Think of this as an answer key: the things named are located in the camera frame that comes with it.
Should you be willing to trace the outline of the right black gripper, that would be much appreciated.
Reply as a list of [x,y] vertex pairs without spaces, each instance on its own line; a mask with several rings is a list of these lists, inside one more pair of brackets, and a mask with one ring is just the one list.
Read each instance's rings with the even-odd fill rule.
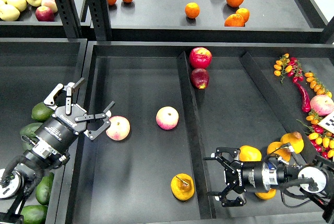
[[[207,192],[214,197],[222,207],[240,207],[246,204],[242,195],[244,192],[267,193],[271,189],[269,167],[262,161],[232,161],[240,153],[239,148],[217,147],[210,157],[204,157],[205,161],[217,161],[225,168],[224,176],[226,187],[223,191]],[[238,196],[228,199],[231,192]]]

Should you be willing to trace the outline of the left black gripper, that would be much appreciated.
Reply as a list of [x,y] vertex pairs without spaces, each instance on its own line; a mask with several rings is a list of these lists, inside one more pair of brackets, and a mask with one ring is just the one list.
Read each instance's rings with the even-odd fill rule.
[[[35,132],[39,141],[33,147],[33,152],[39,157],[62,156],[78,135],[84,134],[90,140],[94,140],[110,127],[109,118],[111,108],[115,105],[114,101],[111,101],[103,112],[98,114],[87,114],[81,106],[73,103],[73,95],[84,83],[83,77],[76,83],[69,82],[67,85],[59,83],[44,99],[44,105],[54,112]],[[63,92],[66,93],[65,106],[58,107],[56,99]],[[89,129],[89,124],[95,122],[98,122],[98,127]]]

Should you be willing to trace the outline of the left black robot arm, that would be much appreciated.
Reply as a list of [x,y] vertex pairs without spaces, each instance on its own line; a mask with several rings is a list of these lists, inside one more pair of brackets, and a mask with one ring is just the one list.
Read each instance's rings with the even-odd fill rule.
[[44,173],[68,162],[68,149],[81,134],[94,140],[110,126],[114,102],[99,114],[89,114],[73,102],[73,94],[84,81],[81,78],[76,83],[56,85],[43,101],[52,110],[52,115],[36,130],[37,140],[23,135],[22,141],[31,149],[1,169],[1,199],[13,199],[9,210],[1,213],[1,223],[23,223],[23,206]]

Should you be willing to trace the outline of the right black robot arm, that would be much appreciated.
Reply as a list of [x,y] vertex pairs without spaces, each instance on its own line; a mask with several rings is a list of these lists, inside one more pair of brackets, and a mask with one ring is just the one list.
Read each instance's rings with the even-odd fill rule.
[[279,191],[284,205],[287,196],[301,200],[302,205],[313,202],[323,210],[325,222],[333,223],[333,165],[321,157],[302,164],[293,146],[286,143],[265,156],[249,145],[218,147],[204,159],[223,167],[225,188],[208,192],[222,207],[244,206],[245,193],[269,199]]

